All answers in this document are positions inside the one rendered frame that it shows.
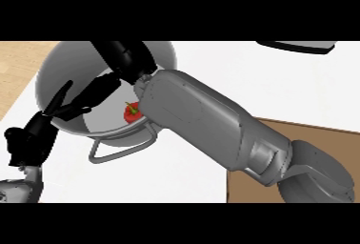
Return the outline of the grey metal pot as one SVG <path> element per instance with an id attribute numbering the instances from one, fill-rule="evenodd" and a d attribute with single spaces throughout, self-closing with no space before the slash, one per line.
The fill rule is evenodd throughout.
<path id="1" fill-rule="evenodd" d="M 72 80 L 63 104 L 67 105 L 84 90 L 91 80 L 110 72 L 92 45 L 88 41 L 61 41 L 53 48 L 42 62 L 36 75 L 35 97 L 42 110 L 53 95 Z M 104 163 L 146 149 L 157 139 L 162 128 L 141 117 L 132 124 L 123 119 L 126 103 L 138 101 L 138 92 L 125 81 L 104 102 L 70 121 L 58 118 L 51 125 L 63 132 L 85 136 L 94 140 L 88 161 Z"/>

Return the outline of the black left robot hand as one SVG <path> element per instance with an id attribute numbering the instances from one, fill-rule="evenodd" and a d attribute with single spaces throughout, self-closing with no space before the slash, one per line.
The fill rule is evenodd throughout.
<path id="1" fill-rule="evenodd" d="M 60 118 L 69 121 L 91 111 L 89 108 L 81 108 L 72 104 L 61 105 L 72 84 L 73 81 L 69 80 L 54 94 L 47 107 L 35 113 L 25 127 L 10 127 L 4 131 L 13 167 L 39 167 L 45 162 L 58 132 L 51 125 L 51 120 Z"/>

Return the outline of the red bell pepper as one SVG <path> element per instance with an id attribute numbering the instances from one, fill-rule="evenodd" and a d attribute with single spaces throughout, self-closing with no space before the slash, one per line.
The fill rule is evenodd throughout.
<path id="1" fill-rule="evenodd" d="M 126 108 L 123 111 L 123 119 L 128 123 L 135 122 L 141 118 L 143 114 L 138 110 L 137 103 L 126 103 Z"/>

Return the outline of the black rimmed grey tray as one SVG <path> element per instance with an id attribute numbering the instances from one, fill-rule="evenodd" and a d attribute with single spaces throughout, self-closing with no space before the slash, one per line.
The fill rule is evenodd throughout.
<path id="1" fill-rule="evenodd" d="M 258 44 L 283 50 L 309 54 L 327 54 L 334 48 L 334 41 L 258 41 Z"/>

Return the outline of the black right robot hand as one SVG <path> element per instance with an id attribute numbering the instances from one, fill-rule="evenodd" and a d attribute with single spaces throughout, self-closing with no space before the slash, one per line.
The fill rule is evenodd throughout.
<path id="1" fill-rule="evenodd" d="M 143 75 L 157 69 L 151 53 L 141 41 L 92 41 L 91 45 L 110 68 L 95 77 L 72 100 L 75 108 L 94 108 L 112 95 L 125 81 L 131 85 Z"/>

